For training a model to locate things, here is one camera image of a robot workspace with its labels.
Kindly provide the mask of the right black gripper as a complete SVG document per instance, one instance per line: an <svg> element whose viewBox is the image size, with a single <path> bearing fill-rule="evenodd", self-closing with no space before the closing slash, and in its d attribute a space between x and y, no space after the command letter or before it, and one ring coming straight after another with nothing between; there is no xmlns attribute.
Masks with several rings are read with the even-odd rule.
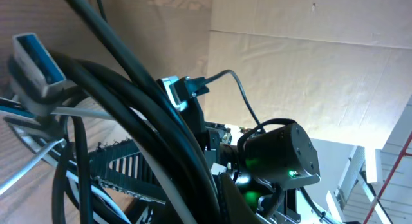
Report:
<svg viewBox="0 0 412 224"><path fill-rule="evenodd" d="M208 126L197 98L187 102L185 121L196 137L212 175L227 173L235 182L238 179L238 152L222 140L229 132ZM166 202L164 190L132 139L98 147L88 156L91 177L101 187L139 200Z"/></svg>

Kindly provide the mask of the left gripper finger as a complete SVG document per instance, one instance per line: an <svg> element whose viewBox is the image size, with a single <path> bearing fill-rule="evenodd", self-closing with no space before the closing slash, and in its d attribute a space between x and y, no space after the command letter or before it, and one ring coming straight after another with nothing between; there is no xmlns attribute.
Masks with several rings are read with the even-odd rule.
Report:
<svg viewBox="0 0 412 224"><path fill-rule="evenodd" d="M227 173L218 175L218 202L221 223L262 224L262 221L252 212Z"/></svg>

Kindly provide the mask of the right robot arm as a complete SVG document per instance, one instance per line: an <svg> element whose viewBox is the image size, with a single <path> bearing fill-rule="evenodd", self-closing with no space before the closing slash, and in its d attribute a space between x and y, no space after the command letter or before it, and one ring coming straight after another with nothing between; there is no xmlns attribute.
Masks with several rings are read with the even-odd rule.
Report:
<svg viewBox="0 0 412 224"><path fill-rule="evenodd" d="M331 223L305 190L320 181L318 154L305 130L294 120L275 118L276 128L245 130L237 143L221 124L204 119L193 98L182 117L199 141L218 186L224 223ZM103 187L139 199L166 196L132 140L91 154L91 174Z"/></svg>

